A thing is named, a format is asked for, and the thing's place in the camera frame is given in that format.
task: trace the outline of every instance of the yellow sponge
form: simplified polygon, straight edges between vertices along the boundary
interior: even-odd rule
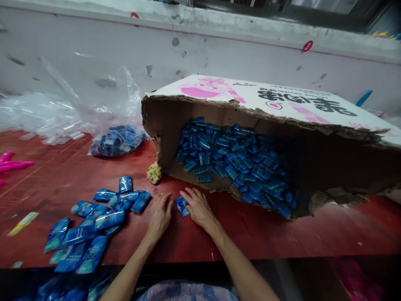
[[[162,178],[162,167],[159,163],[154,162],[151,166],[149,166],[149,170],[147,171],[147,179],[152,183],[156,184]]]

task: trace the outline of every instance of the person's left hand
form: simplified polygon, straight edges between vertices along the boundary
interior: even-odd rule
[[[146,235],[153,241],[158,241],[170,224],[173,200],[170,200],[168,204],[166,204],[170,196],[171,193],[159,194],[152,201],[150,222]]]

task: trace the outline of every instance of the red sticker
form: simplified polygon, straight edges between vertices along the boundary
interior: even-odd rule
[[[313,46],[313,41],[306,42],[304,45],[304,48],[302,48],[302,52],[307,52],[309,51]]]
[[[131,13],[131,17],[132,18],[137,18],[137,19],[139,19],[139,16],[138,16],[138,14],[137,13]]]

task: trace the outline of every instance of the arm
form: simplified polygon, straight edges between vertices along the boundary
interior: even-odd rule
[[[186,191],[180,191],[180,194],[189,204],[186,208],[191,218],[212,237],[226,262],[241,300],[279,301],[269,284],[227,235],[212,213],[205,195],[195,188],[186,188]]]
[[[170,200],[166,205],[170,195],[159,195],[153,201],[149,228],[145,237],[100,301],[125,301],[131,298],[143,265],[170,223],[173,202]]]

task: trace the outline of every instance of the patterned cloth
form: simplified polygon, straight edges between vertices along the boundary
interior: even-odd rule
[[[226,288],[186,281],[162,281],[149,288],[138,301],[238,301]]]

